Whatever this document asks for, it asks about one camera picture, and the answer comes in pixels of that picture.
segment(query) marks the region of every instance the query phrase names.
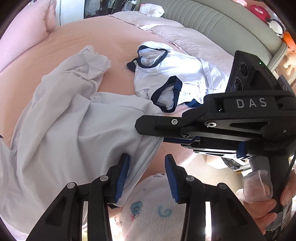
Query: orange plush toy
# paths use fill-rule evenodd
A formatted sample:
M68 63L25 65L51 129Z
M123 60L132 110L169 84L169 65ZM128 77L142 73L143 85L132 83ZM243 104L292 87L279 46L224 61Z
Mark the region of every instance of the orange plush toy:
M296 44L288 32L284 33L283 41L288 45L286 53L287 60L284 62L284 68L287 69L287 75L291 75L292 70L296 72Z

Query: headboard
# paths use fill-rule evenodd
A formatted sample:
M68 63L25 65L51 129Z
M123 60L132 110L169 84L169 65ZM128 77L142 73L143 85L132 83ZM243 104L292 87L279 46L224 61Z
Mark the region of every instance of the headboard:
M234 56L236 50L257 55L274 71L287 51L274 31L232 0L139 0L164 8L164 18L193 28Z

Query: floor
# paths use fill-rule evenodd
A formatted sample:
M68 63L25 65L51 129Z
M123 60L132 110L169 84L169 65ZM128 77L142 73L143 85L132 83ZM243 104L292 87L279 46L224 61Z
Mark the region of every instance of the floor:
M204 155L197 155L196 158L184 166L188 175L198 178L200 181L210 185L217 185L218 183L226 183L229 188L235 193L242 188L242 175L233 172L230 168L215 169L209 166L205 160Z

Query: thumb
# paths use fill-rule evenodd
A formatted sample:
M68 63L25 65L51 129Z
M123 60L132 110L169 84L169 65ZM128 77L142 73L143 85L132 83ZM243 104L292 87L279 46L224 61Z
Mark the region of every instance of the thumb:
M287 205L296 195L296 174L295 170L291 171L290 179L283 193L281 194L281 205Z

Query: screw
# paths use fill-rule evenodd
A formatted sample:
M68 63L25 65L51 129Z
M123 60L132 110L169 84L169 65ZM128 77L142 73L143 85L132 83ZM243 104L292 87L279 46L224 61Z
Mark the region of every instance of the screw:
M208 122L207 126L208 127L215 127L217 124L215 122Z
M67 184L67 188L71 189L73 187L75 187L75 183L68 183Z
M178 124L178 120L177 119L172 119L171 123L172 123L172 125L176 125L176 124Z
M189 134L182 134L182 137L183 138L188 138L188 137L190 137L190 135Z
M221 189L226 189L227 188L227 185L225 183L219 183L219 187Z
M194 177L193 176L187 176L186 180L189 182L193 182L194 181Z
M102 182L105 182L105 181L107 181L108 179L109 179L109 177L106 176L106 175L100 177L100 180L101 180Z

